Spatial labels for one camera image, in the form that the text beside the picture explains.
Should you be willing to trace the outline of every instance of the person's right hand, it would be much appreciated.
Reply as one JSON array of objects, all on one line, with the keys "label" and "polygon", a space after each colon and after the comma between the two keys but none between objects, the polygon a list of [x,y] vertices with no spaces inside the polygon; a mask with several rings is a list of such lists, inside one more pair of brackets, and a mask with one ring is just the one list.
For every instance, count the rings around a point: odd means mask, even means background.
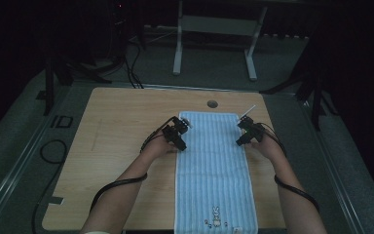
[{"label": "person's right hand", "polygon": [[251,147],[257,149],[264,157],[273,161],[279,157],[284,157],[284,152],[281,147],[275,142],[272,137],[277,139],[274,134],[266,129],[261,142],[251,142]]}]

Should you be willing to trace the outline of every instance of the towel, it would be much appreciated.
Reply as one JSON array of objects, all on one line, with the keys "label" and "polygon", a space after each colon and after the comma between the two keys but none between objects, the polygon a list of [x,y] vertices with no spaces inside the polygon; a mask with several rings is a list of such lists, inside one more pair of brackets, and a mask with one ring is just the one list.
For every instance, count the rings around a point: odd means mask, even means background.
[{"label": "towel", "polygon": [[174,233],[257,233],[238,115],[183,111],[180,118],[193,128],[176,160]]}]

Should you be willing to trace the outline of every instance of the forearm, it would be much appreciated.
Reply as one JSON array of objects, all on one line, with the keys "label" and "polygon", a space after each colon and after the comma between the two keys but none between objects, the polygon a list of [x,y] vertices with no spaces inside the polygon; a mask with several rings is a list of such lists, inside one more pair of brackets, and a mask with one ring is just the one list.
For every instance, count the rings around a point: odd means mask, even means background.
[{"label": "forearm", "polygon": [[[153,159],[140,154],[117,180],[141,177],[147,173],[152,163]],[[81,233],[89,231],[121,233],[140,187],[141,182],[136,182],[113,187],[104,192],[93,207]]]},{"label": "forearm", "polygon": [[[285,184],[304,191],[284,155],[272,159],[276,176]],[[288,233],[326,233],[314,204],[292,191],[278,187],[281,209]]]}]

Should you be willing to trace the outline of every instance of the gray floor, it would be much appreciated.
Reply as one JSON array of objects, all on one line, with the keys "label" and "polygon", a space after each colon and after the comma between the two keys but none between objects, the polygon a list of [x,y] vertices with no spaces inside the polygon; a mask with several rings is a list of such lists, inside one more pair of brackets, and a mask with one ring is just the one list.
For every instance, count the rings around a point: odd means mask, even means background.
[{"label": "gray floor", "polygon": [[[307,41],[261,38],[254,56],[259,77],[256,82],[247,79],[241,40],[233,43],[235,47],[227,48],[215,44],[200,46],[192,39],[186,40],[179,76],[171,73],[174,42],[172,36],[166,37],[149,43],[147,51],[141,52],[134,72],[146,87],[249,92],[268,89],[288,77]],[[135,52],[134,47],[129,48],[130,61]],[[108,86],[130,87],[124,69],[105,78],[113,81]],[[42,73],[31,80],[0,123],[0,188],[6,191],[0,193],[0,233],[32,232],[34,207],[57,167],[40,158],[39,148],[54,138],[70,145],[91,91],[97,86],[100,85],[83,77],[77,78],[72,87],[56,85],[57,105],[50,116],[44,117],[45,104],[35,99],[44,90]],[[309,106],[292,95],[297,87],[296,84],[279,94],[265,96],[289,161],[305,188],[319,201],[329,233],[374,233],[374,183],[345,125],[325,109],[327,114],[319,122],[321,132],[314,131],[309,121]],[[73,117],[71,128],[51,127],[56,115]],[[44,154],[58,160],[62,148],[52,145]],[[17,162],[24,165],[23,170],[14,168]],[[46,193],[35,218],[39,233],[47,232],[40,223],[54,186],[55,183]],[[260,233],[285,231],[263,229]]]}]

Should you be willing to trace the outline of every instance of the person's left arm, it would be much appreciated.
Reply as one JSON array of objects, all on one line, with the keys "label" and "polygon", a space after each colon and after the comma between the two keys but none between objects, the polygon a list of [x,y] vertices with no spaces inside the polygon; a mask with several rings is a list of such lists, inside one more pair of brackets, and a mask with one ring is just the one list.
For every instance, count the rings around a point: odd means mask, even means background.
[{"label": "person's left arm", "polygon": [[[163,136],[152,139],[129,167],[117,178],[137,178],[144,176],[151,164],[160,156],[174,149]],[[80,233],[103,231],[121,233],[131,213],[141,182],[113,187],[105,191],[93,207]]]}]

